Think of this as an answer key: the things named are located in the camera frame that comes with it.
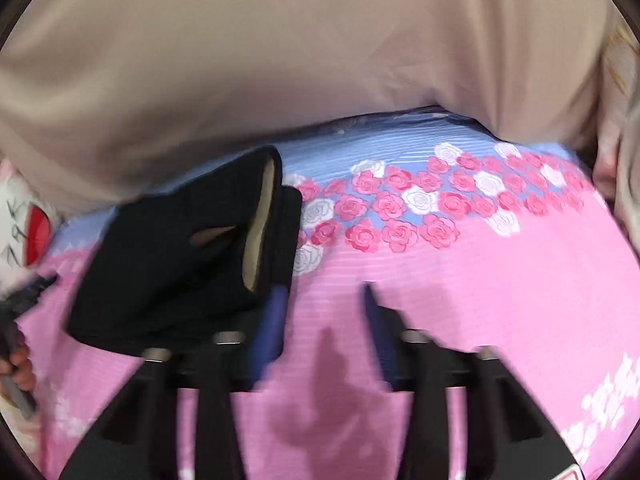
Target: hand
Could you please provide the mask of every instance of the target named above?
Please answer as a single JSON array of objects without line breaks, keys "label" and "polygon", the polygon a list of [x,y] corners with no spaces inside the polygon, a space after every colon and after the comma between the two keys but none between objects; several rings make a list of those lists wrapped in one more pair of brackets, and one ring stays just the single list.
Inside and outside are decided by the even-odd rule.
[{"label": "hand", "polygon": [[17,350],[9,357],[11,364],[4,359],[0,359],[0,375],[9,375],[12,373],[17,386],[25,392],[31,392],[36,387],[36,376],[33,373],[33,364],[31,364],[29,360],[30,350],[25,343],[23,334],[20,334],[18,342],[19,346]]}]

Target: black tool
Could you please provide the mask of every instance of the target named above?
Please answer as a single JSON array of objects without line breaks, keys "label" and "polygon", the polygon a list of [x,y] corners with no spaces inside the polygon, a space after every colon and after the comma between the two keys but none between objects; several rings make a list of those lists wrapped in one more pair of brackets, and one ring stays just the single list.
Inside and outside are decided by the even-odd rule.
[{"label": "black tool", "polygon": [[367,322],[384,380],[414,393],[398,480],[449,478],[446,389],[466,390],[467,480],[582,480],[545,414],[491,347],[443,348],[364,288]]},{"label": "black tool", "polygon": [[[53,285],[58,275],[43,277],[37,276],[25,287],[10,294],[5,300],[0,301],[0,358],[9,360],[9,355],[14,353],[18,346],[20,331],[15,319],[35,306],[40,295]],[[30,392],[22,391],[11,376],[0,376],[2,390],[8,398],[20,409],[25,419],[30,419],[36,410],[36,401]]]}]

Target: red and white sticker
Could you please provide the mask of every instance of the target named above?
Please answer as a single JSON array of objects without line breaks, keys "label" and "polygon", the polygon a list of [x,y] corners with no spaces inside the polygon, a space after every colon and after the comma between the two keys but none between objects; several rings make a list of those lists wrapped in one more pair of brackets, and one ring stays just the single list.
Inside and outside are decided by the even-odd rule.
[{"label": "red and white sticker", "polygon": [[580,468],[574,464],[565,472],[553,478],[553,480],[584,480],[584,476],[582,476]]}]

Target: pink bedsheet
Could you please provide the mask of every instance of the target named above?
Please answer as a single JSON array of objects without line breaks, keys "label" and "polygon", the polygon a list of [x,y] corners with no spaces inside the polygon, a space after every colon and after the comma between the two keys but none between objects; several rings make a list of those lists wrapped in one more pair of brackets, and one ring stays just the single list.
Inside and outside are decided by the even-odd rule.
[{"label": "pink bedsheet", "polygon": [[[318,196],[313,182],[297,184]],[[345,199],[337,206],[338,196],[334,218],[349,210]],[[375,214],[386,231],[367,233],[363,220],[356,230],[345,232],[337,222],[301,233],[284,354],[257,392],[235,398],[249,477],[395,478],[408,396],[388,393],[380,380],[360,303],[368,281],[377,283],[384,304],[404,310],[445,345],[498,347],[562,430],[587,478],[597,478],[640,418],[640,269],[602,199],[590,189],[580,197],[579,212],[537,216],[523,209],[517,232],[509,216],[492,226],[479,214],[453,228],[445,222],[449,230],[425,230],[436,220],[424,219],[415,231],[397,231],[393,204],[378,200]],[[366,250],[371,244],[375,251]],[[139,363],[84,346],[60,329],[91,253],[70,248],[44,261],[62,286],[21,320],[40,378],[43,471],[52,480]],[[451,477],[461,479],[462,412],[455,392],[451,398]],[[193,400],[192,392],[182,393],[182,480],[193,477]]]}]

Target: beige garment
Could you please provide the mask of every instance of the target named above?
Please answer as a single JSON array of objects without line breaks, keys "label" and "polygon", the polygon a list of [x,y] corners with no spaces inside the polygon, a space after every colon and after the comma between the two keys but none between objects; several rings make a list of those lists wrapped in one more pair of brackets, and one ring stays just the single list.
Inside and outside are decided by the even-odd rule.
[{"label": "beige garment", "polygon": [[0,150],[85,212],[265,136],[439,103],[503,139],[595,131],[610,0],[34,0]]}]

